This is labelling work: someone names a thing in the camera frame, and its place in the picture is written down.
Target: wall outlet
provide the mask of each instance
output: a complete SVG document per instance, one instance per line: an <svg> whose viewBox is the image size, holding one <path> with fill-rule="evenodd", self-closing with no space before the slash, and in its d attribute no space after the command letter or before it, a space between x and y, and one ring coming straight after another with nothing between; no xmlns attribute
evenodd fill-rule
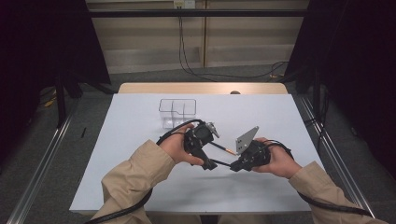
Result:
<svg viewBox="0 0 396 224"><path fill-rule="evenodd" d="M184 0L174 0L174 8L184 8Z"/></svg>
<svg viewBox="0 0 396 224"><path fill-rule="evenodd" d="M185 0L184 1L184 8L195 9L195 0Z"/></svg>

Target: silver metal plate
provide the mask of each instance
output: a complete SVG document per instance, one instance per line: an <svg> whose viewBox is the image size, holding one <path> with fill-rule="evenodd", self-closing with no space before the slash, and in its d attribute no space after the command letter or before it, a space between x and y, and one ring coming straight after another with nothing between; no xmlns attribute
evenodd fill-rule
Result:
<svg viewBox="0 0 396 224"><path fill-rule="evenodd" d="M240 137L238 137L235 140L237 155L241 155L242 152L244 152L248 148L248 146L250 145L251 141L254 138L254 135L256 135L258 130L259 130L259 126L256 126L247 133L242 134Z"/></svg>

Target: forearm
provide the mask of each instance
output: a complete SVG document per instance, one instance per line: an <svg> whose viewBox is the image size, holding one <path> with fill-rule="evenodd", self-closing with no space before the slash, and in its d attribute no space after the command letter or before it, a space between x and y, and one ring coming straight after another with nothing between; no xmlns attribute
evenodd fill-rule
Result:
<svg viewBox="0 0 396 224"><path fill-rule="evenodd" d="M289 182L303 195L328 204L358 207L350 202L344 192L335 186L330 177L316 162L312 162L297 172ZM311 206L315 223L385 223L367 216L333 212Z"/></svg>
<svg viewBox="0 0 396 224"><path fill-rule="evenodd" d="M93 218L140 202L150 189L168 177L174 166L168 154L152 141L147 141L128 161L116 166L103 178L105 204ZM149 223L149 219L141 208L108 223Z"/></svg>

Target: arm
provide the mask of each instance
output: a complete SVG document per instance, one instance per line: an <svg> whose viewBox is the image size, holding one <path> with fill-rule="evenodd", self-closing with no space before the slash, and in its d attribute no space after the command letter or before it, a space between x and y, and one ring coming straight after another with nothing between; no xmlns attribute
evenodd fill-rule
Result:
<svg viewBox="0 0 396 224"><path fill-rule="evenodd" d="M358 207L350 202L344 192L335 186L326 172L312 162L302 168L281 147L270 147L271 161L269 164L255 167L253 171L259 173L271 173L285 177L290 184L303 195L321 202L349 207ZM342 212L333 212L309 205L315 223L386 223L371 217Z"/></svg>
<svg viewBox="0 0 396 224"><path fill-rule="evenodd" d="M177 132L184 133L190 125ZM92 219L118 212L138 202L150 189L165 180L173 167L186 161L202 165L201 159L184 151L183 134L173 134L159 146L148 140L139 147L128 161L113 168L102 180L105 203ZM151 223L144 208L106 223Z"/></svg>

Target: person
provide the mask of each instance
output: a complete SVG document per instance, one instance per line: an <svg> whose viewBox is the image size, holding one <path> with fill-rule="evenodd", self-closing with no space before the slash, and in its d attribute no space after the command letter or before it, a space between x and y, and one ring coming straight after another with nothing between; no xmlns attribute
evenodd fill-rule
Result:
<svg viewBox="0 0 396 224"><path fill-rule="evenodd" d="M185 125L177 132L184 133L189 128L193 128L193 125ZM201 159L185 152L183 137L184 134L172 134L159 146L148 140L134 152L128 161L123 161L108 172L102 180L105 203L92 219L118 212L140 202L149 190L164 181L173 167L180 162L203 165L204 162ZM266 139L262 137L256 140L264 142ZM358 207L344 196L344 192L335 186L316 162L313 161L305 167L301 167L282 147L273 146L269 147L269 150L272 155L269 164L254 167L254 172L285 177L298 192L315 201ZM315 223L386 223L363 215L334 212L310 206ZM219 223L238 223L238 221L239 223L263 223L268 220L265 216L238 215L219 218ZM201 223L201 220L199 216L148 217L144 207L141 207L128 215L117 217L106 223L157 222Z"/></svg>

